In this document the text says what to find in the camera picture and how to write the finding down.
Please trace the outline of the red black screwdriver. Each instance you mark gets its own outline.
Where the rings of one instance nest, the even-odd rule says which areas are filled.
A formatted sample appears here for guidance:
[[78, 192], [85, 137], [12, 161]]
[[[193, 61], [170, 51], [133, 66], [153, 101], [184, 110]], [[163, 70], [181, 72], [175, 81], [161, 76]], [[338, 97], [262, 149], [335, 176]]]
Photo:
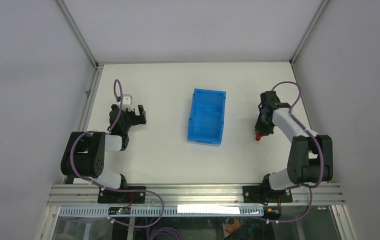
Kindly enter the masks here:
[[262, 138], [262, 136], [263, 136], [263, 135], [262, 135], [261, 132], [256, 133], [256, 134], [255, 134], [255, 140], [256, 140], [256, 141], [260, 141], [261, 138]]

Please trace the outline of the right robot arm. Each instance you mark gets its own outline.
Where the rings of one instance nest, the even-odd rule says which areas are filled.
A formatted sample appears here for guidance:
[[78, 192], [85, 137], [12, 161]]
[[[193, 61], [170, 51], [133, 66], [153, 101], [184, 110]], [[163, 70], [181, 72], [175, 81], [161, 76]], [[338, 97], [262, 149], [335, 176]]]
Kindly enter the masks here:
[[272, 203], [297, 187], [316, 188], [333, 178], [333, 141], [304, 126], [289, 103], [281, 102], [274, 90], [260, 94], [255, 140], [280, 129], [290, 142], [286, 168], [266, 174], [258, 186], [259, 199]]

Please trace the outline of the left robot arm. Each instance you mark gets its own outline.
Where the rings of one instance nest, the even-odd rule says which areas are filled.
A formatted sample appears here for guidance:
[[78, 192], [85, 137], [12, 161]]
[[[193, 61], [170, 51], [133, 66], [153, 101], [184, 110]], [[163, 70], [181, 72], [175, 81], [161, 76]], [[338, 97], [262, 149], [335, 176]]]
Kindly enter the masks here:
[[105, 166], [105, 152], [125, 151], [129, 144], [129, 130], [133, 126], [147, 123], [143, 105], [138, 105], [138, 114], [132, 105], [122, 109], [117, 104], [111, 106], [110, 133], [102, 131], [74, 131], [70, 134], [60, 162], [63, 175], [81, 178], [110, 189], [109, 197], [116, 203], [123, 203], [129, 196], [128, 184], [123, 174]]

